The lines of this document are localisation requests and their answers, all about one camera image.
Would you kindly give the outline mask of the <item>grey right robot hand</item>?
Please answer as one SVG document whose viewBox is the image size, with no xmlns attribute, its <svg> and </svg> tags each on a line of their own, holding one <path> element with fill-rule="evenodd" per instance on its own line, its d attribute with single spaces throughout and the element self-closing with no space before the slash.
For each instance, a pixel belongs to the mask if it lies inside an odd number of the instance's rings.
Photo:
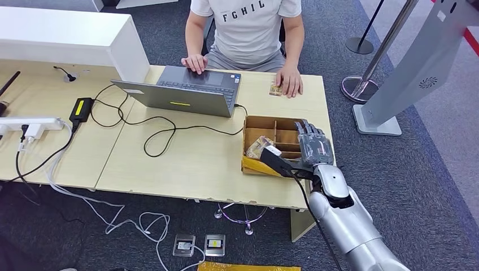
<svg viewBox="0 0 479 271">
<path fill-rule="evenodd" d="M 304 167 L 312 168 L 316 164 L 334 164 L 334 153 L 330 140 L 323 131 L 310 124 L 306 119 L 294 122 L 298 131 L 301 150 L 301 162 Z"/>
</svg>

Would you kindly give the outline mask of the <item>person's right hand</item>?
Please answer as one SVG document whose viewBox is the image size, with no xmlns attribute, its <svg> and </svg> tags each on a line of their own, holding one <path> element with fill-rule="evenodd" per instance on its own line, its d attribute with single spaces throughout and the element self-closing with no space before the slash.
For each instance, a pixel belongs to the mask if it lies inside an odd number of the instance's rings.
<svg viewBox="0 0 479 271">
<path fill-rule="evenodd" d="M 201 75 L 207 67 L 207 58 L 201 54 L 192 54 L 181 59 L 181 63 L 191 71 Z"/>
</svg>

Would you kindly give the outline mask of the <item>person's left hand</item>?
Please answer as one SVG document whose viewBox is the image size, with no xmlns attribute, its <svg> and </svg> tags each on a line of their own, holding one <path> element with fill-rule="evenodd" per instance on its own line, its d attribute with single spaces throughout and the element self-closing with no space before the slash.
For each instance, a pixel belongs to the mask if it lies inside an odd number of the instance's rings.
<svg viewBox="0 0 479 271">
<path fill-rule="evenodd" d="M 282 94 L 287 98 L 302 95 L 303 82 L 297 66 L 284 65 L 276 73 L 276 86 L 281 88 Z"/>
</svg>

